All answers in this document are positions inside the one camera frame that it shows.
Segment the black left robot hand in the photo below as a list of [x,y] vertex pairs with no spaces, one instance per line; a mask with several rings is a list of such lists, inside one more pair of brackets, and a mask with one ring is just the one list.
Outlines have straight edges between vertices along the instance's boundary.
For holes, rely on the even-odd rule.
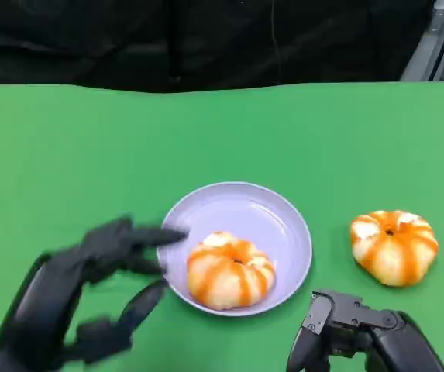
[[0,326],[0,371],[56,371],[64,364],[97,363],[128,351],[133,333],[158,305],[168,286],[161,278],[136,294],[117,320],[108,316],[82,323],[75,341],[64,339],[86,284],[117,271],[159,274],[144,250],[188,237],[170,226],[137,226],[128,216],[89,230],[82,241],[46,253],[31,266]]

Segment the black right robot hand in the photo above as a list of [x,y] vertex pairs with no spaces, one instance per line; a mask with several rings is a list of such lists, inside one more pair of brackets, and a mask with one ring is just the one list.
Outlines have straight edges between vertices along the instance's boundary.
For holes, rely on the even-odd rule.
[[444,371],[444,363],[408,314],[370,308],[351,294],[313,291],[286,370],[330,371],[330,357],[356,353],[366,355],[366,371]]

